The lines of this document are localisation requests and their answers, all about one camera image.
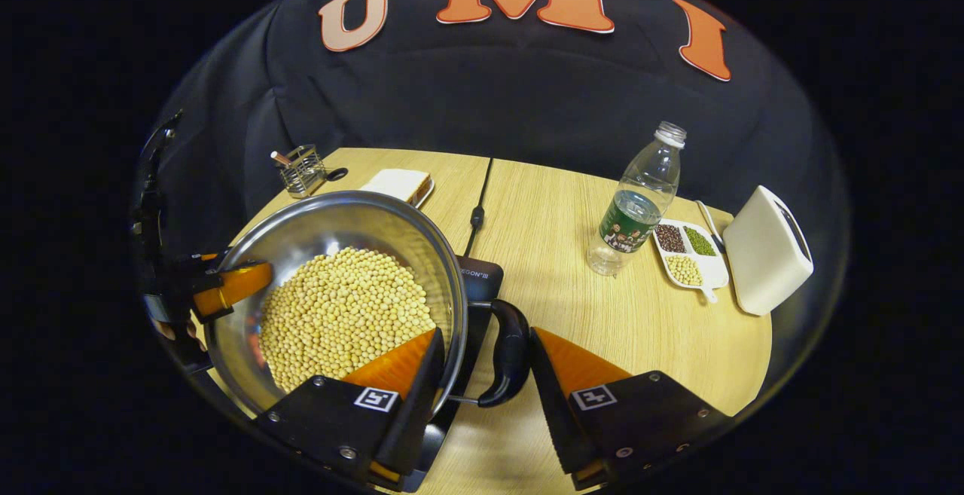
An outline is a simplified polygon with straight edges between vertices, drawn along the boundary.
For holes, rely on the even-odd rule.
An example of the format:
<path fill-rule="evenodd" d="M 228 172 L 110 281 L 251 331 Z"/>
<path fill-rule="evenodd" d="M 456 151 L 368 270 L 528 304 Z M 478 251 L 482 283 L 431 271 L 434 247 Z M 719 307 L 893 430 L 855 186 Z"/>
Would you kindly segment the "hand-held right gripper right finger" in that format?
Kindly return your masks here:
<path fill-rule="evenodd" d="M 733 426 L 663 371 L 630 374 L 543 328 L 530 331 L 529 358 L 552 446 L 576 490 L 637 484 Z"/>

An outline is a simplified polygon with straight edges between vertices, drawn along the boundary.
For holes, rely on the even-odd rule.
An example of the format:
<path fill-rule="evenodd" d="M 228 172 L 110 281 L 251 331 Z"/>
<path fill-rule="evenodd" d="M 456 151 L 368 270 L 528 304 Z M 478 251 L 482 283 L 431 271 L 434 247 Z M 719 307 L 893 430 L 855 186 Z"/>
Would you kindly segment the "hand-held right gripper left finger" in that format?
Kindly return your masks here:
<path fill-rule="evenodd" d="M 255 425 L 342 481 L 400 490 L 419 461 L 443 371 L 444 338 L 434 328 L 343 380 L 307 379 Z"/>

